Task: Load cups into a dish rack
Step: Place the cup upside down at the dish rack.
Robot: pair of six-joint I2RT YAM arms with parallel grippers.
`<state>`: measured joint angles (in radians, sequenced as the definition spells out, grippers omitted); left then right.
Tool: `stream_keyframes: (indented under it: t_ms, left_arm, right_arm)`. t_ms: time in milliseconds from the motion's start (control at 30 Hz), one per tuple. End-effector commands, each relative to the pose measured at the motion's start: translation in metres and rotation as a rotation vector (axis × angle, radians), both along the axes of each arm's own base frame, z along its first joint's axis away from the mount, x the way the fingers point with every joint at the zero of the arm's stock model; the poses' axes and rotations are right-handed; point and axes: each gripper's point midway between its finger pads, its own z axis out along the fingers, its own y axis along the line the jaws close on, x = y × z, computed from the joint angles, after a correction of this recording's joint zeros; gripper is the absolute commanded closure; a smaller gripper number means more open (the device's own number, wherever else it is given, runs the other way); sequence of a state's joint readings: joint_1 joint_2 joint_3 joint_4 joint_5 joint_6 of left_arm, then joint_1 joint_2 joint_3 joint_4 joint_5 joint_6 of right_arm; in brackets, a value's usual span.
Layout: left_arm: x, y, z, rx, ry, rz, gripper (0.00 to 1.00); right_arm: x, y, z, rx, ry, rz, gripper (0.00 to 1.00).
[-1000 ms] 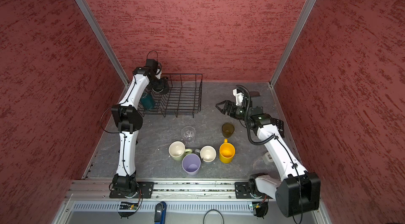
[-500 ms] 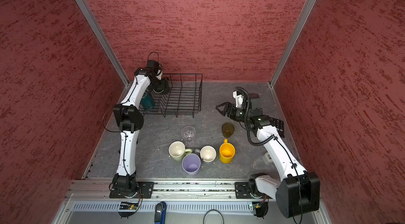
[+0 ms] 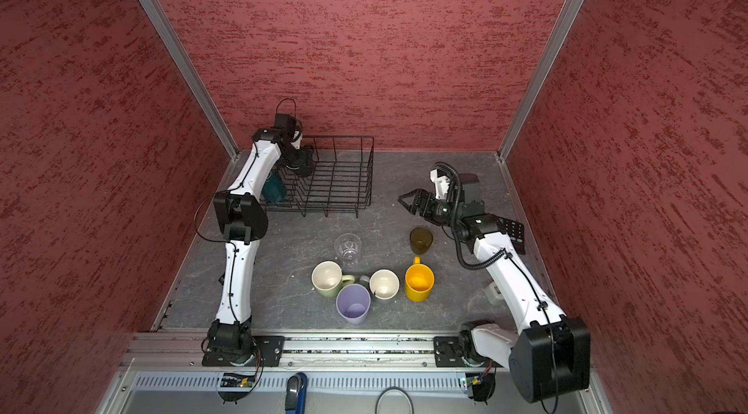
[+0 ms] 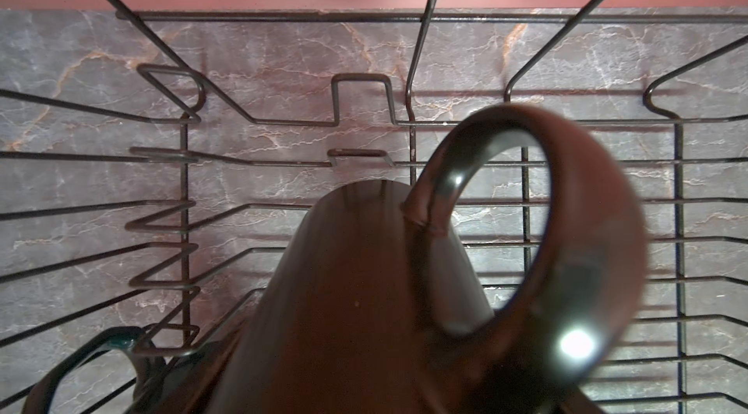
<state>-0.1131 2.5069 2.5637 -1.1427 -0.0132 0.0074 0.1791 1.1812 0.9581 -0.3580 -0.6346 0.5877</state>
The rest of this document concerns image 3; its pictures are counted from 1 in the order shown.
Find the teal mug white inside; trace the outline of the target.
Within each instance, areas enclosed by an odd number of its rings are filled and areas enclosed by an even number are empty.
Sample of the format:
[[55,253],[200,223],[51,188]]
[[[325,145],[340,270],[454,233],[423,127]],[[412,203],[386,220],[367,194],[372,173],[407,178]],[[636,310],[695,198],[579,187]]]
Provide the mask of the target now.
[[268,176],[262,188],[262,196],[268,204],[282,203],[288,191],[278,173],[272,173]]

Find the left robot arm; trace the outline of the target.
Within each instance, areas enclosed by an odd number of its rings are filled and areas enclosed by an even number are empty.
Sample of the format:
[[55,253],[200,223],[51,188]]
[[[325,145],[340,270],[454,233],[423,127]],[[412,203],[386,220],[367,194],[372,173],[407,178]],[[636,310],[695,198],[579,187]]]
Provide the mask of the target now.
[[274,168],[296,176],[313,174],[313,147],[301,145],[303,129],[292,115],[278,113],[274,125],[252,137],[249,158],[231,185],[213,194],[219,240],[226,250],[222,295],[204,345],[204,366],[245,366],[259,362],[251,335],[251,282],[260,241],[269,221],[261,205],[262,189]]

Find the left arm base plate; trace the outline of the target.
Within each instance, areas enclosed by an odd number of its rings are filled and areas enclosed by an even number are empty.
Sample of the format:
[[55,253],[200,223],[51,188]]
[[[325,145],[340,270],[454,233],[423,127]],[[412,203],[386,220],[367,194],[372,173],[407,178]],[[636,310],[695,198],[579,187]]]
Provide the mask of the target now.
[[286,338],[279,335],[256,336],[251,340],[219,342],[207,337],[202,345],[204,367],[277,367]]

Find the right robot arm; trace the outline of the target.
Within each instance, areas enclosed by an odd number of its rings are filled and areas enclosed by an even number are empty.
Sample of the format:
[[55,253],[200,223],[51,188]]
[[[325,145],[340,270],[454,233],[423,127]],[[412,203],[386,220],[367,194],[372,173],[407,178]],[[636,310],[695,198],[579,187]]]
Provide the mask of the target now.
[[523,225],[487,213],[476,174],[438,162],[430,179],[433,192],[418,188],[399,196],[399,203],[450,231],[460,265],[489,273],[515,324],[463,324],[458,355],[470,365],[492,361],[506,368],[529,403],[587,389],[590,331],[582,319],[567,316],[525,266]]

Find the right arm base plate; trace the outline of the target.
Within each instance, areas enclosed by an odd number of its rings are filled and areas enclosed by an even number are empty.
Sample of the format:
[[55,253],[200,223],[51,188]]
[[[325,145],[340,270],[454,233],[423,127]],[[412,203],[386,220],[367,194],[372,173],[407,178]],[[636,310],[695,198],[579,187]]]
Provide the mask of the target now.
[[488,368],[504,367],[517,337],[494,333],[479,333],[477,336],[436,336],[434,338],[434,359],[436,366]]

